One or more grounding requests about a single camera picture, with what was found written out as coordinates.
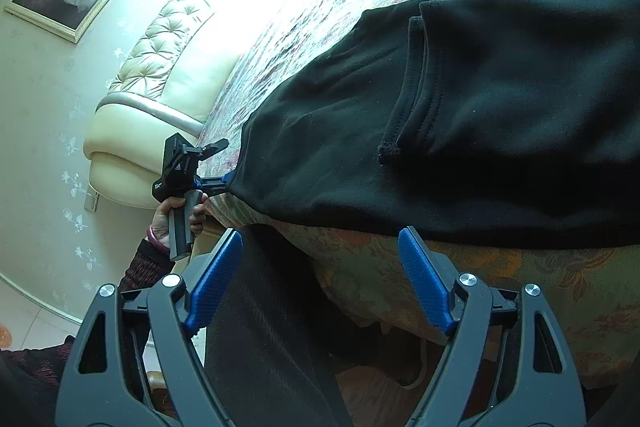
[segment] person's arm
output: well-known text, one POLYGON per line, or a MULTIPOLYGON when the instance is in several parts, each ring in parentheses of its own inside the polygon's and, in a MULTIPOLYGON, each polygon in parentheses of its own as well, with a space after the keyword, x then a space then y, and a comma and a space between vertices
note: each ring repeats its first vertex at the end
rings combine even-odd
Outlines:
MULTIPOLYGON (((205 222, 205 208, 203 203, 207 195, 202 195, 202 203, 193 207, 190 216, 191 230, 196 235, 202 233, 205 222)), ((169 219, 170 208, 183 206, 184 200, 168 198, 162 202, 151 223, 154 235, 160 243, 169 247, 169 219)), ((153 286, 162 276, 171 272, 174 263, 169 261, 167 254, 154 247, 146 237, 140 242, 133 261, 127 268, 125 276, 120 281, 120 291, 153 286)), ((0 356, 8 363, 19 367, 28 375, 48 383, 54 387, 60 386, 66 359, 73 346, 74 338, 68 336, 60 346, 45 349, 23 349, 21 351, 0 351, 0 356)))
MULTIPOLYGON (((207 200, 207 195, 202 195, 202 203, 193 207, 193 214, 190 217, 191 230, 199 234, 202 232, 205 220, 205 209, 203 203, 207 200)), ((184 200, 181 198, 168 198, 164 200, 154 216, 151 228, 154 235, 167 248, 169 248, 169 210, 183 206, 184 200)), ((125 272, 125 276, 120 281, 120 291, 137 290, 139 288, 149 288, 153 286, 161 277, 167 275, 174 268, 174 263, 169 261, 166 253, 154 247, 145 237, 138 247, 133 261, 125 272)))

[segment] blue clamp pad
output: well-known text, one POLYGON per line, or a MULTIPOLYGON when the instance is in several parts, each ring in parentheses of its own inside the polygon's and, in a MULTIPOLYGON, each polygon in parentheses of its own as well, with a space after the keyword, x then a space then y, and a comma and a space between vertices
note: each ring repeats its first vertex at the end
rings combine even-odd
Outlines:
POLYGON ((191 264, 197 264, 199 257, 209 265, 199 279, 194 282, 194 287, 189 292, 188 314, 183 320, 186 333, 193 336, 200 328, 211 324, 226 288, 233 277, 242 257, 242 237, 235 230, 223 236, 214 250, 206 255, 198 256, 191 264))
POLYGON ((235 169, 233 169, 232 171, 227 172, 224 176, 222 176, 222 182, 223 183, 228 183, 229 182, 229 178, 231 178, 231 176, 234 175, 234 172, 236 172, 235 169))
POLYGON ((429 249, 420 243, 409 229, 402 229, 398 235, 400 261, 427 321, 448 335, 455 325, 449 308, 449 290, 427 257, 429 249))

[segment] bracelet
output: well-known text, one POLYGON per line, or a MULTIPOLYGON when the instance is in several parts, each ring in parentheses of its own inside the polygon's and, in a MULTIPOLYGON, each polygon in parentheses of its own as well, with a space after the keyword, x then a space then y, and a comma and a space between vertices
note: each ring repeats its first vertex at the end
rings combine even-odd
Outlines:
POLYGON ((154 229, 153 229, 153 227, 151 225, 149 225, 148 229, 146 229, 146 238, 149 240, 149 242, 154 247, 156 247, 162 253, 170 253, 171 252, 171 249, 169 247, 166 247, 165 245, 160 243, 160 241, 156 237, 156 234, 154 233, 154 229))

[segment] bed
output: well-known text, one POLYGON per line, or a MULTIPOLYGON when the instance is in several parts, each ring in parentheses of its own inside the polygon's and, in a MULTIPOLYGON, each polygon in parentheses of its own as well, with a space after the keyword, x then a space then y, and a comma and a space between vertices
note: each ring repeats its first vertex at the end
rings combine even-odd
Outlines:
MULTIPOLYGON (((240 58, 214 103, 200 144, 225 137, 230 145, 201 165, 199 174, 215 176, 233 169, 242 124, 251 112, 279 83, 339 41, 363 10, 402 1, 286 0, 240 58)), ((354 319, 380 320, 443 340, 424 320, 398 261, 396 238, 279 222, 229 194, 212 198, 210 212, 226 227, 268 223, 280 230, 313 259, 327 295, 354 319)), ((639 247, 541 251, 427 243, 447 253, 459 269, 477 273, 491 285, 541 285, 585 386, 616 383, 634 359, 640 331, 640 291, 634 280, 639 247)))

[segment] clamp jaw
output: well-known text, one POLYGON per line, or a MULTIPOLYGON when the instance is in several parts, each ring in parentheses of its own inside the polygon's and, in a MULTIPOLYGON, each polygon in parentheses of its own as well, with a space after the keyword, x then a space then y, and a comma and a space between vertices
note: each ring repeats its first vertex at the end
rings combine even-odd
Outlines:
POLYGON ((153 287, 98 290, 65 365, 56 407, 63 427, 234 427, 191 342, 208 326, 242 255, 227 230, 215 248, 181 275, 153 287), (158 359, 180 420, 155 410, 142 353, 153 333, 158 359))
POLYGON ((428 322, 449 337, 407 426, 584 427, 578 374, 539 286, 489 287, 429 250, 413 227, 399 233, 398 252, 428 322), (502 327, 502 336, 488 408, 461 420, 493 325, 502 327))
POLYGON ((197 174, 201 161, 211 158, 229 146, 226 139, 204 147, 194 147, 179 133, 164 142, 162 175, 151 190, 161 203, 170 196, 185 198, 184 206, 169 211, 169 242, 171 261, 180 261, 191 254, 195 237, 191 232, 189 216, 202 193, 217 196, 226 192, 226 176, 200 178, 197 174))

